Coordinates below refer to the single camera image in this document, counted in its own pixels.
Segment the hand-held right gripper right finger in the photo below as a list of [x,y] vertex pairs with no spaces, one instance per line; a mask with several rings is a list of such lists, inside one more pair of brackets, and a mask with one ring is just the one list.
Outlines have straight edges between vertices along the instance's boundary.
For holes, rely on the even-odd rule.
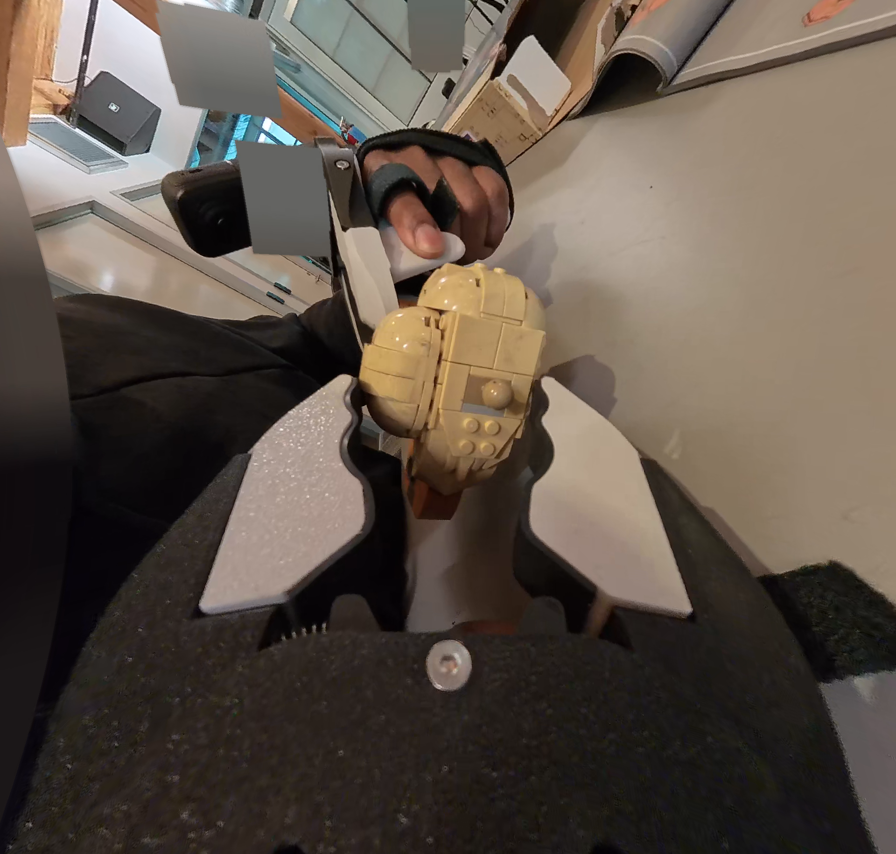
[[688,619],[686,585],[636,448],[546,377],[533,390],[526,591],[599,635],[616,607]]

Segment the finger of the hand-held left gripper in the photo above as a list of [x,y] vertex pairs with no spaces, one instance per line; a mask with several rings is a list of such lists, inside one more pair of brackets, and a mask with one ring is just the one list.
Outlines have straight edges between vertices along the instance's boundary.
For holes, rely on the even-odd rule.
[[376,227],[345,230],[332,224],[333,252],[360,348],[373,341],[382,321],[399,310],[384,242]]

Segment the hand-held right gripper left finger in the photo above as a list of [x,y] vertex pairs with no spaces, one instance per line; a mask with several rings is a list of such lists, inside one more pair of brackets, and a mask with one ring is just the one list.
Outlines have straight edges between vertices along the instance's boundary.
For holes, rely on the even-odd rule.
[[342,374],[252,447],[199,600],[204,615],[281,605],[373,528],[373,491],[350,454],[357,380]]

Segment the tan brick model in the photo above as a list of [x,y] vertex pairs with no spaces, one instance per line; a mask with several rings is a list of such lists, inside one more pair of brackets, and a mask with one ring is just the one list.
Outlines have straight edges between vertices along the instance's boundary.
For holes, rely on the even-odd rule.
[[438,268],[417,303],[386,315],[359,382],[373,420],[406,441],[414,516],[449,520],[521,438],[545,345],[545,310],[519,277],[485,264]]

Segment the person's left hand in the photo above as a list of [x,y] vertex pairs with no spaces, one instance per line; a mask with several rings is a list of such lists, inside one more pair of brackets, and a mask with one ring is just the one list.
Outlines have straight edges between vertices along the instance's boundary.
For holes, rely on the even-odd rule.
[[[434,191],[445,182],[458,203],[449,232],[463,241],[461,264],[481,262],[502,242],[510,221],[510,197],[503,178],[487,166],[471,167],[450,155],[438,155],[420,146],[370,151],[361,165],[368,183],[382,166],[406,165]],[[443,254],[442,231],[413,190],[394,194],[386,205],[386,220],[399,240],[415,255],[436,259]]]

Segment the black speaker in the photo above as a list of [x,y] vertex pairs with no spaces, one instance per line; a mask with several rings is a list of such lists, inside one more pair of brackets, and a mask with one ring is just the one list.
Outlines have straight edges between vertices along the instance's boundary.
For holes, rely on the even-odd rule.
[[119,155],[148,153],[161,118],[161,108],[108,71],[84,87],[76,128]]

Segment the floor vent grille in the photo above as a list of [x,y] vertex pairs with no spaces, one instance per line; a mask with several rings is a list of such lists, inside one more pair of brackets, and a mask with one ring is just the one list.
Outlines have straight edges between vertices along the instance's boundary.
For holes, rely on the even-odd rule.
[[117,172],[129,167],[122,157],[54,115],[30,117],[28,141],[89,175]]

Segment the person's black clothing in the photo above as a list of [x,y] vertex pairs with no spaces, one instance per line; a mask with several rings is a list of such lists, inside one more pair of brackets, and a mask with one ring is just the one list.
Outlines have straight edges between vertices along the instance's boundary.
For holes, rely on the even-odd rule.
[[75,658],[126,578],[211,481],[234,459],[245,457],[245,472],[263,434],[342,374],[357,380],[350,454],[373,491],[373,528],[287,602],[304,627],[353,594],[381,629],[405,629],[401,466],[362,443],[361,348],[342,295],[244,321],[114,296],[63,297],[55,307],[75,460],[52,656]]

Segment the cardboard box with white tab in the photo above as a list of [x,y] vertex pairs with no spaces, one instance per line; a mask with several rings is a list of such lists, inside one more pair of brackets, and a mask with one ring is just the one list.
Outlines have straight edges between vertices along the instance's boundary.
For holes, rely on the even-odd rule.
[[510,165],[546,134],[571,89],[539,40],[528,35],[499,75],[485,72],[474,83],[443,129],[489,142]]

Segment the open illustrated booklet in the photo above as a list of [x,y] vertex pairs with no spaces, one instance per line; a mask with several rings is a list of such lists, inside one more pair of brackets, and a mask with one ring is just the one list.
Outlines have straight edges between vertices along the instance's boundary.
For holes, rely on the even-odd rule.
[[644,65],[681,90],[894,36],[895,0],[639,0],[596,87]]

